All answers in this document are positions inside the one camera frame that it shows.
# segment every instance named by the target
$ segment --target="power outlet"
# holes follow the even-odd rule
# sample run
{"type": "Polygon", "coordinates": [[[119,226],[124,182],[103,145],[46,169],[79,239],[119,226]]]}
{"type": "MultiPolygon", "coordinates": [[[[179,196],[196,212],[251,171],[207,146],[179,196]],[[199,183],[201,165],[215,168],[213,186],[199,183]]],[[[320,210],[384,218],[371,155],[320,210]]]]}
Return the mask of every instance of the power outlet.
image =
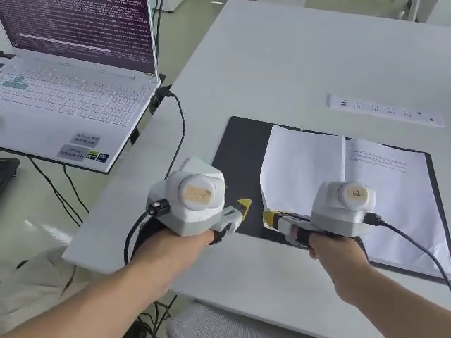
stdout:
{"type": "Polygon", "coordinates": [[[430,127],[445,127],[443,116],[439,113],[400,108],[387,104],[377,104],[362,99],[343,97],[336,94],[328,95],[329,108],[351,113],[365,113],[381,118],[392,118],[409,123],[428,125],[430,127]]]}

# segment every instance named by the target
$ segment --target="floor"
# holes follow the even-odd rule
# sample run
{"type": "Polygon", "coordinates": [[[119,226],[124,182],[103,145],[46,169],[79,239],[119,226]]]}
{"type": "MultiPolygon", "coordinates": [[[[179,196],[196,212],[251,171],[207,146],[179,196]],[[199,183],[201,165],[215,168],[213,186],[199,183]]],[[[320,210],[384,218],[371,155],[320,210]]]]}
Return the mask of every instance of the floor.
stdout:
{"type": "MultiPolygon", "coordinates": [[[[332,11],[344,11],[363,15],[397,18],[407,0],[307,0],[306,7],[332,11]]],[[[222,5],[210,0],[184,0],[174,13],[164,13],[161,20],[161,47],[159,69],[166,74],[165,83],[172,83],[192,52],[209,29],[222,5]]],[[[4,49],[6,40],[0,30],[0,48],[4,49]]],[[[140,123],[143,128],[149,122],[150,115],[140,123]]],[[[119,162],[130,145],[125,149],[119,162]]],[[[0,158],[19,158],[20,167],[17,177],[8,186],[0,198],[0,264],[16,265],[39,252],[66,245],[77,231],[76,226],[63,212],[48,184],[32,168],[29,160],[0,152],[0,158]]],[[[76,206],[80,215],[86,216],[76,203],[69,182],[63,175],[60,165],[38,161],[44,172],[51,178],[62,194],[76,206]]],[[[93,206],[110,175],[89,173],[70,168],[80,196],[88,207],[93,206]]],[[[173,314],[185,307],[187,301],[176,302],[173,314]]]]}

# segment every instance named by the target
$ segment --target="black folder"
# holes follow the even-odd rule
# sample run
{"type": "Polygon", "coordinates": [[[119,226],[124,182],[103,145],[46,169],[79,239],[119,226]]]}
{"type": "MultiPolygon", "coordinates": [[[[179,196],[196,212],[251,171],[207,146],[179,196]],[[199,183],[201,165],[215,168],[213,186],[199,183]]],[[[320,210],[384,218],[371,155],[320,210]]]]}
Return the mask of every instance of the black folder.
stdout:
{"type": "MultiPolygon", "coordinates": [[[[279,232],[266,229],[263,226],[263,201],[260,188],[260,170],[266,153],[266,146],[271,135],[273,124],[258,120],[250,120],[233,116],[230,118],[225,129],[218,151],[213,160],[213,167],[223,172],[227,189],[225,190],[225,202],[236,205],[238,199],[246,198],[252,200],[252,206],[245,221],[238,228],[238,232],[261,239],[290,245],[285,241],[285,236],[279,232]]],[[[281,125],[291,130],[301,130],[296,127],[281,125]]],[[[311,130],[302,130],[316,134],[325,134],[311,130]]],[[[404,151],[415,151],[403,149],[396,146],[392,148],[404,151]]],[[[431,180],[432,189],[437,203],[438,212],[445,227],[445,236],[448,250],[451,247],[450,231],[447,226],[445,210],[443,209],[437,179],[433,168],[431,155],[424,153],[431,180]]],[[[393,267],[381,263],[371,262],[374,266],[385,268],[406,275],[433,280],[444,283],[441,277],[418,273],[403,268],[393,267]]]]}

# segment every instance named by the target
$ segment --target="white paper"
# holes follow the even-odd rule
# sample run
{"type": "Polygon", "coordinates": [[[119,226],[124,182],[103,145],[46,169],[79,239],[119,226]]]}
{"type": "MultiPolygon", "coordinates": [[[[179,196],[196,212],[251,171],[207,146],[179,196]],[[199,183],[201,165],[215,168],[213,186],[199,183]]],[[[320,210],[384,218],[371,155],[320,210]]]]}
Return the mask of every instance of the white paper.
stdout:
{"type": "Polygon", "coordinates": [[[273,126],[261,167],[260,185],[273,211],[310,215],[325,180],[344,180],[345,139],[273,126]]]}
{"type": "MultiPolygon", "coordinates": [[[[451,273],[445,230],[424,154],[361,139],[349,140],[346,141],[346,180],[359,181],[375,189],[374,212],[426,247],[445,271],[451,273]]],[[[375,227],[362,239],[374,261],[439,275],[430,257],[387,228],[375,227]]]]}
{"type": "MultiPolygon", "coordinates": [[[[266,208],[310,215],[321,183],[340,180],[375,189],[375,212],[430,250],[451,274],[424,154],[273,126],[260,174],[266,208]]],[[[387,228],[375,227],[363,240],[372,261],[440,276],[426,254],[387,228]]]]}

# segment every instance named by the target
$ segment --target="white device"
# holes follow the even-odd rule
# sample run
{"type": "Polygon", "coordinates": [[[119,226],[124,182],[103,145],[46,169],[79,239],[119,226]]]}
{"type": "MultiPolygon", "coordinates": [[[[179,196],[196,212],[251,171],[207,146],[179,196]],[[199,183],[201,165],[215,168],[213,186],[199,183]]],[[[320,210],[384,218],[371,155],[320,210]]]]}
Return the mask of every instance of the white device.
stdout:
{"type": "Polygon", "coordinates": [[[299,244],[292,237],[293,226],[344,237],[362,236],[371,231],[372,226],[364,223],[364,217],[375,205],[376,192],[362,183],[323,182],[316,193],[310,218],[281,213],[273,227],[291,244],[299,244]]]}
{"type": "Polygon", "coordinates": [[[201,234],[208,229],[234,233],[242,214],[232,206],[224,207],[226,183],[223,173],[198,158],[187,159],[167,180],[149,190],[147,208],[167,199],[168,214],[158,219],[180,236],[201,234]]]}
{"type": "Polygon", "coordinates": [[[110,171],[160,79],[144,1],[0,0],[0,147],[110,171]]]}

